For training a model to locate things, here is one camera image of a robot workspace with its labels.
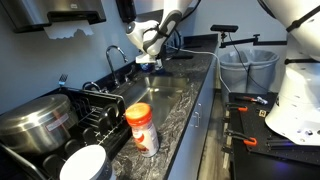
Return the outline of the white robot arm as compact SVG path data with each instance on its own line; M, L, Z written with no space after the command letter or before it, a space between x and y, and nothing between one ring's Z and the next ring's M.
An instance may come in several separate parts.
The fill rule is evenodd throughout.
M140 64L154 63L162 45L182 21L193 0L164 0L160 21L132 21L126 35L142 51ZM282 86L266 125L297 145L320 145L320 0L257 0L293 37Z

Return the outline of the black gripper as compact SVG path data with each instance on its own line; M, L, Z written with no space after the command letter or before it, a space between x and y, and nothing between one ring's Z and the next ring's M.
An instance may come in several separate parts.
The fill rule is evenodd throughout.
M138 64L155 63L156 58L149 54L138 55L135 59Z

